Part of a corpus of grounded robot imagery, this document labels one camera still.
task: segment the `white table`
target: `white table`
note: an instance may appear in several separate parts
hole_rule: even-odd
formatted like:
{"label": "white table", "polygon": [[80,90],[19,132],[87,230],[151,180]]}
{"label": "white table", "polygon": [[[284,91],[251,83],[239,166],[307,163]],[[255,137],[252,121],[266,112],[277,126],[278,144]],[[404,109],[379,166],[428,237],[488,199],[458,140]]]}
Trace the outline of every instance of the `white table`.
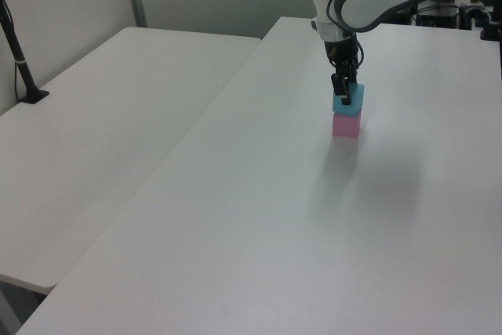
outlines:
{"label": "white table", "polygon": [[0,280],[48,293],[258,43],[127,28],[0,117]]}
{"label": "white table", "polygon": [[358,140],[281,19],[19,334],[499,333],[498,44],[359,37]]}

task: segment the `floor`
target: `floor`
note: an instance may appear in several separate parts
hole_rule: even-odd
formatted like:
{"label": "floor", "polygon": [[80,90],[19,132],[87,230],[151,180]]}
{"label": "floor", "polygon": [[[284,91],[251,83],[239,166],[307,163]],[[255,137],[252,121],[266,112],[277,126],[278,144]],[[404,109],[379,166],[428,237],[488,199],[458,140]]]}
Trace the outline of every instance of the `floor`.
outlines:
{"label": "floor", "polygon": [[42,294],[0,282],[0,310],[2,311],[0,312],[0,335],[14,335],[18,327],[30,318],[44,298]]}

